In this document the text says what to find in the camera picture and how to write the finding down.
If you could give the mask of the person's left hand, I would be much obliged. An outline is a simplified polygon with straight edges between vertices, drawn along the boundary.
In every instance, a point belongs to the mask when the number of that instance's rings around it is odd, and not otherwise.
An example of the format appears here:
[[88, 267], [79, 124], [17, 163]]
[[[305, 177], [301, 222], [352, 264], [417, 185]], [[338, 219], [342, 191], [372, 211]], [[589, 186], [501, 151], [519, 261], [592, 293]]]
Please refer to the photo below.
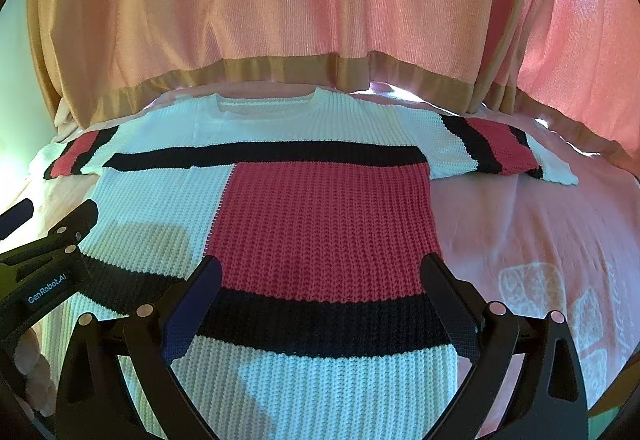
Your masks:
[[32, 420], [35, 412], [50, 417], [55, 412], [56, 387], [48, 360], [41, 354], [36, 332], [30, 328], [17, 342], [12, 358], [26, 377], [25, 397], [16, 396], [18, 404]]

